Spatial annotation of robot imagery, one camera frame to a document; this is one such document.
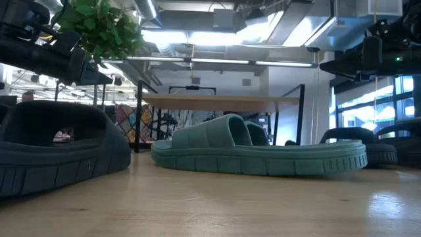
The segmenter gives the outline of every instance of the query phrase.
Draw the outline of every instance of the black equipment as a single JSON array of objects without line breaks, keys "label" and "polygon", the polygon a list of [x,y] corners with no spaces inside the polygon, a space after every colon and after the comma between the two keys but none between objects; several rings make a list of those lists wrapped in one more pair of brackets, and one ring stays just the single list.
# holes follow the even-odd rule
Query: black equipment
[{"label": "black equipment", "polygon": [[408,1],[401,18],[391,24],[379,20],[365,36],[340,58],[320,64],[320,69],[355,82],[421,74],[421,0]]},{"label": "black equipment", "polygon": [[[80,34],[58,33],[46,27],[49,21],[48,9],[39,3],[1,0],[0,63],[58,78],[67,86],[111,84],[112,79],[89,65],[86,52],[78,47]],[[38,45],[42,32],[52,38]]]}]

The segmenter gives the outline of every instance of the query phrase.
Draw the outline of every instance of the wooden surface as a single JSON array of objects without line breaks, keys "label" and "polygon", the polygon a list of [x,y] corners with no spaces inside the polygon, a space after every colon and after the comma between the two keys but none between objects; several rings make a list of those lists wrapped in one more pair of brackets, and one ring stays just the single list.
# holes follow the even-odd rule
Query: wooden surface
[{"label": "wooden surface", "polygon": [[142,99],[159,109],[196,111],[243,111],[273,113],[299,104],[299,98],[249,97],[231,95],[157,95]]},{"label": "wooden surface", "polygon": [[276,178],[129,170],[1,201],[0,236],[421,236],[421,171]]}]

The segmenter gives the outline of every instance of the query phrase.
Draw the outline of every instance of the potted plant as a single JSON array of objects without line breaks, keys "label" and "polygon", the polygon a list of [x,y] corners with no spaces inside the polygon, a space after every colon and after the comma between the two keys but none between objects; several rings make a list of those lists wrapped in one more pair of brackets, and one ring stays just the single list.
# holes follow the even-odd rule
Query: potted plant
[{"label": "potted plant", "polygon": [[101,59],[124,59],[142,46],[138,24],[121,9],[111,7],[109,0],[61,0],[64,11],[51,19],[60,32],[74,30],[82,36],[80,47],[88,59],[101,64]]}]

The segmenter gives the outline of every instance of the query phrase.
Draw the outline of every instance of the green slide sandal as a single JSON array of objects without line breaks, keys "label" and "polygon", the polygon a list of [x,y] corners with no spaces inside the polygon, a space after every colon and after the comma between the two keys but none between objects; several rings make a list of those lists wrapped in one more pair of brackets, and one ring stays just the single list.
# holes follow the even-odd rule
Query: green slide sandal
[{"label": "green slide sandal", "polygon": [[172,141],[154,142],[152,158],[169,169],[270,176],[328,174],[367,165],[361,141],[270,146],[262,128],[233,114],[176,131]]}]

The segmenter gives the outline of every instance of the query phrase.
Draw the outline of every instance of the person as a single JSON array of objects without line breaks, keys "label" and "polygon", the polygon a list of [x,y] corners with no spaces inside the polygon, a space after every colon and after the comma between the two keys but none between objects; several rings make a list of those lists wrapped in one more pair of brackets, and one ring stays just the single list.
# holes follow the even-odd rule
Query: person
[{"label": "person", "polygon": [[22,94],[22,102],[25,101],[33,101],[34,100],[34,93],[31,91],[27,91]]}]

